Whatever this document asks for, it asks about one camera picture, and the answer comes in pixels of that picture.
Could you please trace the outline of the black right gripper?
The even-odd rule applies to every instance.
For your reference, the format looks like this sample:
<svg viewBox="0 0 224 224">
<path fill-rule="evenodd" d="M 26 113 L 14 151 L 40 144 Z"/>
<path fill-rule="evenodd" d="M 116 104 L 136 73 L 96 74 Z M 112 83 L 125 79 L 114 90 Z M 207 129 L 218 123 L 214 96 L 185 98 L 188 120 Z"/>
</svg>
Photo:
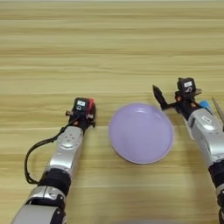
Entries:
<svg viewBox="0 0 224 224">
<path fill-rule="evenodd" d="M 201 106 L 194 100 L 194 98 L 190 98 L 187 95 L 182 95 L 179 91 L 175 92 L 174 99 L 175 102 L 167 103 L 161 90 L 155 85 L 152 86 L 153 94 L 159 103 L 162 110 L 165 109 L 175 109 L 179 114 L 181 114 L 186 120 L 189 119 L 190 115 L 201 109 Z M 202 89 L 196 88 L 194 95 L 200 95 L 202 93 Z"/>
</svg>

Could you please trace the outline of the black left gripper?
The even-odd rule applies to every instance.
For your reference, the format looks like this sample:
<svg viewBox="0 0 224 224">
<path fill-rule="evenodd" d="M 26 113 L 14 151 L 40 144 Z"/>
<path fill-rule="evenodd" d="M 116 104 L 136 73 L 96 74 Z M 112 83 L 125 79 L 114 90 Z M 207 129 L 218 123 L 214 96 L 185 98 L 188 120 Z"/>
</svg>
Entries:
<svg viewBox="0 0 224 224">
<path fill-rule="evenodd" d="M 96 106 L 92 106 L 90 114 L 87 110 L 68 110 L 66 116 L 69 117 L 68 126 L 78 127 L 85 132 L 90 125 L 95 127 Z"/>
</svg>

